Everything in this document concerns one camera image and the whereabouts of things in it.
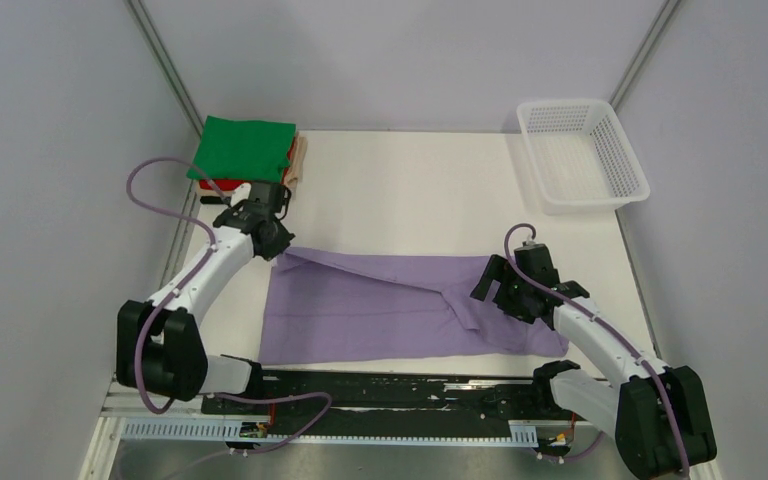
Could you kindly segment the lavender t shirt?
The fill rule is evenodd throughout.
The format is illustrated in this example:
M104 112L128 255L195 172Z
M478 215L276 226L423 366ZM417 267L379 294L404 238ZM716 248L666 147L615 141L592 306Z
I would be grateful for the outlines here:
M272 268L259 359L269 365L484 354L563 357L568 341L470 294L486 256L291 247Z

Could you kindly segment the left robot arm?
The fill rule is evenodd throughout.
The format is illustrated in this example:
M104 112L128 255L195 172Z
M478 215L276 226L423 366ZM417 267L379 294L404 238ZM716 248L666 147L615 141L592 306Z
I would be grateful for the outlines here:
M200 334L209 308L252 259L269 261L291 244L283 225L292 196L279 183L253 182L207 225L197 255L144 301L129 300L117 315L115 374L120 385L174 400L228 393L243 413L266 400L259 363L210 355Z

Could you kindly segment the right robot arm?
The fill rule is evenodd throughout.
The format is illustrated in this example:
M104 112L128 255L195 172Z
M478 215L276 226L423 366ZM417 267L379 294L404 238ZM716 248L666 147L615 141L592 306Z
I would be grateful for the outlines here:
M563 281L544 244L524 243L490 256L471 298L504 314L541 322L574 344L603 375L572 361L534 372L531 403L544 417L575 413L610 437L638 479L686 474L718 454L704 386L690 367L671 367L632 343L601 313L589 292Z

